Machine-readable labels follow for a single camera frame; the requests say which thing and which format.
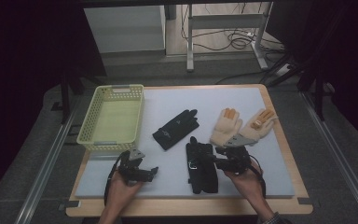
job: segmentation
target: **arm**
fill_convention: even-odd
[[[262,171],[254,161],[252,161],[252,165],[260,172],[260,174],[262,174]],[[261,221],[265,222],[271,220],[274,217],[272,209],[269,207],[269,204],[263,197],[262,188],[255,173],[253,173],[251,170],[247,170],[241,175],[236,175],[234,173],[225,171],[225,175],[231,179],[242,197],[248,200],[250,205],[257,212]]]
[[[132,186],[127,186],[121,174],[115,172],[111,180],[106,207],[104,208],[98,223],[115,223],[121,210],[130,203],[143,184],[143,182],[137,182]]]

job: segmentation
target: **glove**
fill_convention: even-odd
[[[213,163],[213,146],[197,142],[195,137],[186,144],[187,169],[193,193],[217,193],[218,182]]]
[[[186,135],[194,131],[200,125],[197,123],[197,110],[185,110],[178,116],[166,123],[162,128],[153,133],[154,139],[164,148],[168,150],[174,146]]]
[[[223,147],[224,144],[240,129],[242,125],[242,119],[238,119],[240,113],[235,109],[226,108],[222,110],[219,116],[219,120],[214,126],[211,136],[211,142]]]
[[[271,131],[274,120],[278,117],[272,110],[260,109],[240,130],[239,134],[255,140],[265,137]]]

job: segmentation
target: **wooden table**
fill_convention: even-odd
[[[218,89],[218,88],[258,88],[263,97],[266,108],[275,111],[265,86],[252,85],[226,85],[226,86],[170,86],[170,87],[145,87],[146,90],[164,89]],[[282,126],[277,120],[273,127],[276,134],[283,159],[291,176],[295,196],[290,199],[268,199],[268,203],[274,212],[280,214],[309,214],[312,212],[312,204],[303,204],[299,199],[308,199],[301,175],[297,169],[295,159],[283,133]],[[70,202],[77,207],[67,207],[66,214],[69,217],[98,217],[103,211],[103,199],[80,199],[75,196],[80,178],[86,168],[90,153],[86,151],[80,165],[76,182],[74,184]],[[123,217],[169,217],[169,216],[237,216],[255,215],[255,210],[244,199],[213,198],[213,199],[134,199],[121,214]]]

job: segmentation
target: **tan glove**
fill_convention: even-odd
[[[226,108],[220,113],[219,119],[214,126],[211,136],[211,142],[223,147],[232,136],[238,133],[242,125],[242,119],[239,119],[240,113],[235,109]]]
[[[272,110],[260,109],[240,130],[240,135],[258,141],[271,131],[277,118]]]

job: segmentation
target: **basket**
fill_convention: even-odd
[[[143,85],[97,87],[76,141],[88,150],[137,148],[143,109]]]

